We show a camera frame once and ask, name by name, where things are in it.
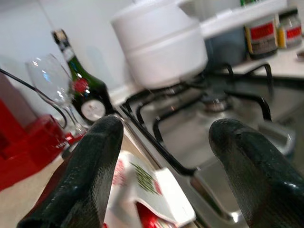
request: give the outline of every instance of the jar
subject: jar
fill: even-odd
[[[278,40],[280,48],[292,48],[302,43],[302,25],[298,9],[291,9],[279,15]]]
[[[264,17],[245,25],[248,51],[252,59],[261,59],[277,52],[274,16]]]

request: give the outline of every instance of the pot handle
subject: pot handle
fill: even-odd
[[[293,130],[265,121],[258,126],[258,131],[285,156],[295,148],[296,133]]]
[[[181,9],[192,0],[176,0],[175,4]],[[220,33],[241,27],[256,19],[275,14],[287,7],[287,0],[264,0],[225,10],[218,15],[200,24],[201,34],[204,39],[214,37]]]

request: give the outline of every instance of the white wall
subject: white wall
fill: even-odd
[[[51,31],[64,29],[80,62],[110,91],[133,83],[110,18],[131,0],[0,0],[0,65],[29,82],[24,62],[47,53],[67,68]],[[38,113],[53,109],[13,82]]]

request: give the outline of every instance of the black cable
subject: black cable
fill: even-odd
[[[3,73],[3,74],[5,74],[6,76],[8,76],[8,77],[10,77],[10,78],[12,78],[12,79],[14,79],[14,80],[16,80],[17,82],[23,84],[24,86],[30,88],[31,90],[34,90],[35,92],[39,92],[40,94],[42,94],[43,96],[45,96],[46,98],[48,98],[48,96],[45,95],[43,92],[41,92],[40,90],[36,89],[35,87],[33,87],[32,85],[30,85],[29,83],[27,83],[27,82],[21,80],[20,78],[17,78],[16,76],[10,74],[9,72],[7,72],[7,71],[5,71],[5,70],[3,70],[3,69],[1,69],[1,68],[0,68],[0,72]],[[66,125],[66,124],[67,124],[67,118],[66,118],[66,116],[65,116],[65,115],[63,114],[63,112],[62,112],[58,107],[56,107],[54,104],[49,103],[49,102],[47,102],[47,103],[48,103],[50,106],[52,106],[53,108],[55,108],[56,111],[59,112],[59,113],[62,115],[62,117],[63,117],[63,119],[64,119],[64,121],[65,121],[64,125],[62,126],[62,128],[65,128],[65,127],[67,126],[67,125]]]

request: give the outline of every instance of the champagne bottle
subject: champagne bottle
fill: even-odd
[[[53,31],[52,34],[72,74],[72,86],[75,91],[72,104],[75,109],[89,125],[113,113],[114,109],[105,83],[89,74],[81,66],[63,30]]]

